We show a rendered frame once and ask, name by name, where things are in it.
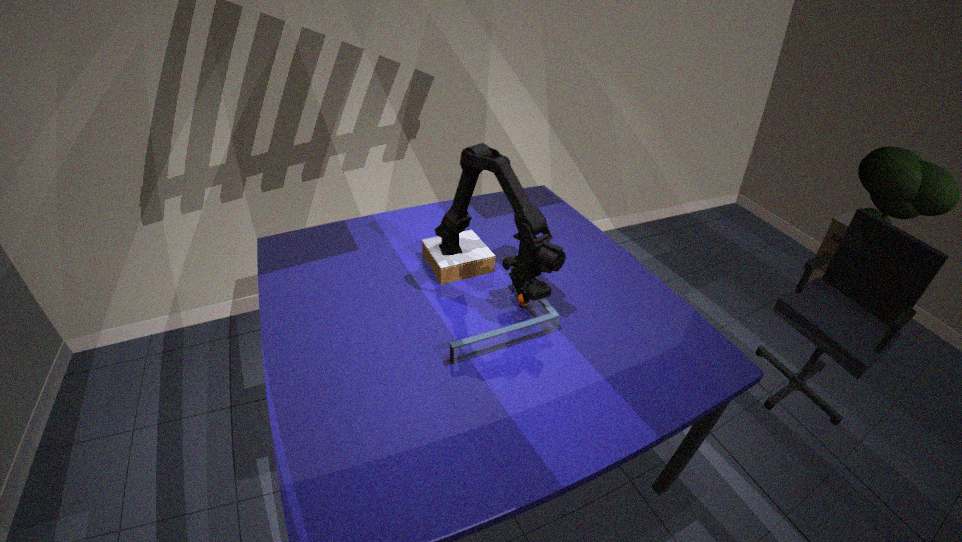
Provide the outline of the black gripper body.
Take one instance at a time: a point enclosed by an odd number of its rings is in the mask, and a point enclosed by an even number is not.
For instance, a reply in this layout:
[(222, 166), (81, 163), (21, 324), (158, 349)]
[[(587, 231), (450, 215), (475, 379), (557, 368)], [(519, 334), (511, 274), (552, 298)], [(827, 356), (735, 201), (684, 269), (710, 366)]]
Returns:
[(526, 261), (519, 257), (518, 255), (506, 257), (503, 260), (502, 266), (509, 270), (511, 267), (511, 273), (514, 277), (519, 277), (523, 280), (526, 285), (527, 295), (534, 301), (549, 297), (551, 294), (551, 289), (544, 281), (536, 279), (538, 263), (535, 261)]

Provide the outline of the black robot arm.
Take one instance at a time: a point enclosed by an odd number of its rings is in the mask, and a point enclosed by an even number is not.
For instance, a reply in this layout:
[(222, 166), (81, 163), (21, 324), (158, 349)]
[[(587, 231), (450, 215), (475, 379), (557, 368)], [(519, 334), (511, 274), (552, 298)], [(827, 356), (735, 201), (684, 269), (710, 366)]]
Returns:
[[(439, 244), (442, 255), (462, 253), (459, 246), (459, 233), (470, 226), (471, 216), (468, 206), (483, 170), (491, 171), (502, 186), (513, 210), (518, 233), (513, 237), (520, 240), (519, 257), (526, 261), (537, 261), (537, 276), (557, 272), (563, 266), (566, 256), (563, 247), (549, 242), (552, 239), (547, 222), (540, 210), (534, 206), (520, 185), (510, 161), (497, 150), (480, 143), (462, 151), (460, 166), (462, 173), (454, 200), (449, 211), (443, 216), (441, 224), (434, 230), (441, 237)], [(542, 235), (537, 237), (538, 233)]]

